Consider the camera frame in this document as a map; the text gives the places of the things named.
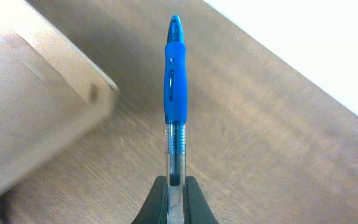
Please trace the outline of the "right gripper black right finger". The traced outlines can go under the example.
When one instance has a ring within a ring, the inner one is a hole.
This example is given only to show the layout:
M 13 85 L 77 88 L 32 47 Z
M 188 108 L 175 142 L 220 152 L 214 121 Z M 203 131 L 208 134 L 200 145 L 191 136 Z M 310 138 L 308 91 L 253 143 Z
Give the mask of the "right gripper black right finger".
M 188 176 L 185 180 L 183 207 L 185 224 L 218 224 L 193 176 Z

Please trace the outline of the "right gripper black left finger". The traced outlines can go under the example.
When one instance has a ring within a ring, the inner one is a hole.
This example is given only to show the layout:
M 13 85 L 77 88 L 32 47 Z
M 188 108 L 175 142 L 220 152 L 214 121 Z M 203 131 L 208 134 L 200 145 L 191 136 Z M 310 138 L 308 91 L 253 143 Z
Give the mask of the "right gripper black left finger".
M 158 176 L 132 224 L 167 224 L 168 185 Z

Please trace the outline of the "blue ballpoint pen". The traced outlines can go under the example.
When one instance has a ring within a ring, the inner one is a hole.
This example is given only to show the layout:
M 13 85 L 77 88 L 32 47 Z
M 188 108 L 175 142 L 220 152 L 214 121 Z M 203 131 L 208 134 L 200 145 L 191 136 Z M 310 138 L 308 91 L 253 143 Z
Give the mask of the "blue ballpoint pen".
M 165 46 L 163 107 L 167 153 L 168 223 L 184 223 L 187 120 L 186 46 L 178 15 L 172 16 Z

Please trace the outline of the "brown cardboard box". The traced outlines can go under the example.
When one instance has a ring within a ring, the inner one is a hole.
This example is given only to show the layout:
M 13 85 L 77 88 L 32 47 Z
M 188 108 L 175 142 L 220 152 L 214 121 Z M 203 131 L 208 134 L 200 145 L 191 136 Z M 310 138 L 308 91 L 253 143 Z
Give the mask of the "brown cardboard box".
M 118 87 L 25 1 L 0 1 L 0 196 L 107 118 Z

